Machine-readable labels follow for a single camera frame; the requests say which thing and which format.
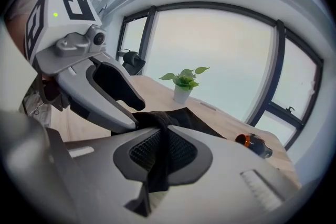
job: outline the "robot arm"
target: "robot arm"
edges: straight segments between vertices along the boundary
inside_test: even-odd
[[[136,110],[145,102],[123,66],[106,53],[101,24],[89,0],[38,0],[26,25],[25,52],[40,75],[58,84],[43,87],[38,76],[35,85],[45,102],[61,111],[70,105],[84,119],[124,133],[138,123],[116,101]]]

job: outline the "glass pane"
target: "glass pane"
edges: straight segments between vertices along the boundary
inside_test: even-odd
[[[296,128],[272,113],[265,111],[256,128],[274,134],[282,145],[285,145],[296,131]]]
[[[174,89],[164,74],[210,67],[192,97],[243,120],[264,83],[274,29],[243,15],[211,9],[158,12],[144,75]]]
[[[293,42],[286,39],[280,81],[272,101],[282,108],[293,107],[292,114],[303,118],[314,93],[315,63]]]
[[[122,51],[128,49],[139,52],[141,37],[146,20],[147,17],[144,17],[126,24],[124,38],[121,44]]]

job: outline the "window handle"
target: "window handle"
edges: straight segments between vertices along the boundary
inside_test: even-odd
[[[295,111],[295,109],[292,106],[290,106],[289,108],[287,108],[286,111],[288,111],[289,113],[292,113],[291,109],[293,109],[293,111]]]

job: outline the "black cloth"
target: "black cloth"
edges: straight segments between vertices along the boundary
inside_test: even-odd
[[[166,131],[168,125],[180,126],[209,135],[224,138],[197,117],[189,108],[172,111],[137,112],[133,116],[139,122],[138,129],[157,126]]]

